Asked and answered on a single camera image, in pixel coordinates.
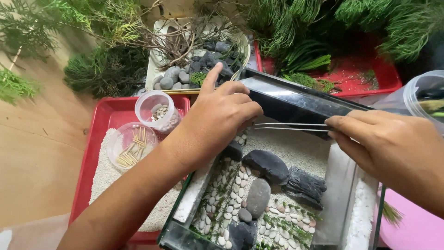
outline pink surface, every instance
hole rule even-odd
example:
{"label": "pink surface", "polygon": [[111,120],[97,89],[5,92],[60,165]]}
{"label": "pink surface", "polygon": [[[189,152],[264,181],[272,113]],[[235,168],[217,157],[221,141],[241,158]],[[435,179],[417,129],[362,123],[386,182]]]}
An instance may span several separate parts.
{"label": "pink surface", "polygon": [[399,228],[384,217],[380,238],[393,250],[444,250],[444,220],[387,189],[385,201],[404,214]]}

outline red tray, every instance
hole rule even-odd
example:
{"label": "red tray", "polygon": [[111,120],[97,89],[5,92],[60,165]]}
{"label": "red tray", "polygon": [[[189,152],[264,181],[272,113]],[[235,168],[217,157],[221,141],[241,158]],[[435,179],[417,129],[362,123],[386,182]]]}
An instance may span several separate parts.
{"label": "red tray", "polygon": [[[184,95],[171,95],[171,98],[179,113],[184,116],[190,109],[190,100]],[[134,113],[137,99],[138,97],[104,98],[97,103],[88,133],[87,146],[83,154],[82,168],[77,181],[69,224],[89,205],[92,180],[99,161],[100,144],[108,129],[118,129],[126,123],[139,121]],[[156,134],[160,141],[165,138],[158,132]],[[160,231],[136,232],[128,244],[154,245],[159,234]]]}
{"label": "red tray", "polygon": [[[256,42],[254,42],[254,50],[258,71],[272,75],[274,73],[274,60],[271,58],[261,59],[261,53]],[[372,44],[363,44],[360,53],[356,56],[333,58],[330,65],[334,64],[336,64],[336,67],[330,75],[325,73],[314,76],[316,79],[339,82],[340,84],[336,86],[341,88],[342,92],[332,94],[334,96],[364,97],[388,94],[402,87],[402,82],[395,66],[388,64],[383,58],[377,57]],[[365,82],[363,82],[364,78],[362,75],[370,69],[375,72],[378,81],[377,89],[371,89],[371,84],[363,84]]]}

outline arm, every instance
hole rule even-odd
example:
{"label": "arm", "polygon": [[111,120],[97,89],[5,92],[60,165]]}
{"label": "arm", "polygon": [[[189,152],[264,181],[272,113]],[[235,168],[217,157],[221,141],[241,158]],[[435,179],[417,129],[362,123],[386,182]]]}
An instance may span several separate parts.
{"label": "arm", "polygon": [[365,172],[444,218],[444,139],[432,122],[354,110],[325,123],[336,129],[329,135]]}
{"label": "arm", "polygon": [[226,82],[214,90],[221,69],[218,63],[208,73],[199,97],[179,126],[69,226],[58,249],[123,246],[164,194],[183,176],[208,164],[238,131],[262,114],[240,82]]}

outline hand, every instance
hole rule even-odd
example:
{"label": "hand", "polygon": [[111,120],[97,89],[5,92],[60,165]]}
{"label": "hand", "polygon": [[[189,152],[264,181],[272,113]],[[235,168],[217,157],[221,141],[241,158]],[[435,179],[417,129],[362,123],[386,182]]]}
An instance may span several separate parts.
{"label": "hand", "polygon": [[238,132],[263,114],[241,82],[228,81],[214,90],[221,70],[222,64],[217,63],[208,73],[196,102],[166,138],[175,147],[178,160],[190,167],[189,172],[208,164]]}
{"label": "hand", "polygon": [[444,216],[444,139],[432,122],[380,110],[353,110],[325,123],[335,129],[329,136],[365,172]]}

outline tweezers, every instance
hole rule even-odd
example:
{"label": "tweezers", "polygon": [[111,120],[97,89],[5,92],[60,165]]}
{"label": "tweezers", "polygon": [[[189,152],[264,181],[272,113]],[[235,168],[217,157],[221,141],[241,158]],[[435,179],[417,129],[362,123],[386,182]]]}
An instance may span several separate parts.
{"label": "tweezers", "polygon": [[[279,128],[279,127],[256,127],[259,125],[290,125],[290,126],[304,126],[304,127],[315,127],[316,126],[321,126],[324,127],[325,129],[304,129],[304,128],[300,128],[300,129],[295,129],[295,128]],[[253,129],[287,129],[287,130],[304,130],[304,131],[320,131],[320,132],[328,132],[333,130],[332,127],[327,126],[325,124],[308,124],[308,123],[280,123],[280,122],[268,122],[268,123],[258,123],[258,124],[254,124],[253,125]]]}

